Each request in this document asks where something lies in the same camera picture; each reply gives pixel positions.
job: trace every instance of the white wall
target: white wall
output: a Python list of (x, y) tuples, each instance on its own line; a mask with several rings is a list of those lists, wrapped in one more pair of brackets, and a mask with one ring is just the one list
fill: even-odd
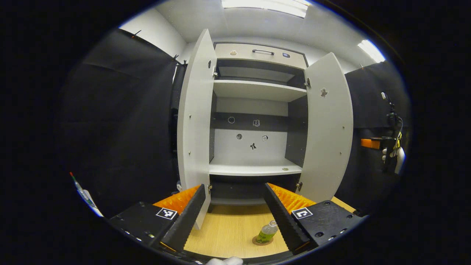
[(130, 33), (140, 30), (137, 36), (159, 47), (172, 57), (176, 54), (180, 55), (177, 61), (183, 63), (181, 54), (187, 42), (156, 9), (151, 8), (132, 17), (119, 28)]
[[(314, 47), (302, 45), (299, 43), (279, 40), (279, 39), (270, 39), (270, 38), (260, 38), (260, 37), (225, 37), (225, 38), (212, 38), (212, 41), (240, 41), (240, 42), (249, 42), (249, 43), (257, 43), (257, 44), (266, 44), (271, 46), (277, 46), (281, 48), (286, 48), (298, 52), (302, 52), (306, 55), (306, 60), (308, 61), (309, 65), (312, 65), (321, 57), (326, 55), (328, 52), (325, 50), (316, 49)], [(183, 50), (182, 60), (190, 61), (190, 56), (193, 48), (195, 47), (195, 42), (188, 43)], [(344, 74), (351, 72), (353, 70), (359, 69), (361, 66), (355, 66), (352, 63), (337, 57), (339, 60), (340, 66), (342, 67), (342, 71)]]

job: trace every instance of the white shelf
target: white shelf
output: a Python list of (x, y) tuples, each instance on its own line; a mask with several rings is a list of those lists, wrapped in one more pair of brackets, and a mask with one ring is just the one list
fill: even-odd
[(306, 90), (291, 86), (239, 80), (214, 80), (213, 90), (218, 97), (283, 102), (291, 102), (307, 95)]
[(281, 157), (270, 160), (228, 159), (214, 157), (209, 164), (209, 174), (227, 176), (269, 176), (301, 173), (302, 168)]

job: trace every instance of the cardboard coaster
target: cardboard coaster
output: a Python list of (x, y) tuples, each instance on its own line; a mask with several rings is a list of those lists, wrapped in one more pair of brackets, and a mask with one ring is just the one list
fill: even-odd
[(273, 238), (271, 238), (270, 241), (268, 241), (267, 243), (258, 243), (258, 242), (256, 241), (256, 239), (257, 239), (257, 236), (254, 236), (254, 237), (252, 238), (252, 243), (254, 243), (254, 244), (257, 245), (257, 246), (265, 246), (265, 245), (268, 245), (268, 244), (270, 244), (271, 242), (273, 242)]

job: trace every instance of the ceiling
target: ceiling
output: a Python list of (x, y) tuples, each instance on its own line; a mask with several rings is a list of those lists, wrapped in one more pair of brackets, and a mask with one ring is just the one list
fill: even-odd
[(201, 31), (208, 28), (212, 38), (281, 39), (333, 52), (353, 65), (374, 63), (357, 46), (365, 36), (318, 5), (309, 6), (304, 19), (265, 9), (224, 9), (220, 0), (169, 0), (156, 9), (188, 43), (197, 41)]

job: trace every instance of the black curtain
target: black curtain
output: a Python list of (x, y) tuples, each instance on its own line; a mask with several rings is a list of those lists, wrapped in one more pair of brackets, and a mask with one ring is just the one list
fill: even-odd
[(188, 64), (177, 65), (175, 77), (173, 78), (171, 103), (170, 103), (170, 148), (172, 152), (172, 167), (174, 174), (174, 181), (180, 180), (177, 156), (177, 123), (178, 123), (178, 108), (180, 104), (181, 88), (183, 86), (183, 78), (187, 71)]
[(56, 120), (57, 150), (105, 217), (176, 190), (170, 149), (177, 62), (117, 29), (71, 72)]
[(349, 162), (335, 196), (361, 214), (371, 214), (400, 177), (383, 173), (382, 150), (360, 146), (361, 139), (391, 135), (386, 118), (390, 106), (381, 97), (381, 92), (385, 92), (404, 121), (402, 147), (407, 156), (412, 125), (410, 100), (401, 76), (388, 62), (357, 69), (345, 74), (345, 78), (352, 100), (354, 129)]

